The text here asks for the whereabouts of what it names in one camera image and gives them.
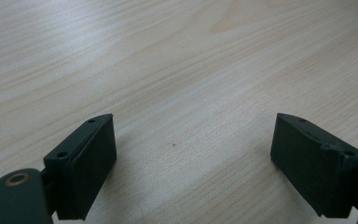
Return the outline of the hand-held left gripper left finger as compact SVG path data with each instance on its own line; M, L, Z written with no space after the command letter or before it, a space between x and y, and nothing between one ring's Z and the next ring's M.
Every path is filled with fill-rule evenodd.
M44 158L49 211L59 219L84 219L116 159L113 116L81 124Z

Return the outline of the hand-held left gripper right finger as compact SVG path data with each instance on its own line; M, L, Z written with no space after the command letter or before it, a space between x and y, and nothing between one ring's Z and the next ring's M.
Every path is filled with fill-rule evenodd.
M279 113L270 157L317 215L358 209L358 149L312 122Z

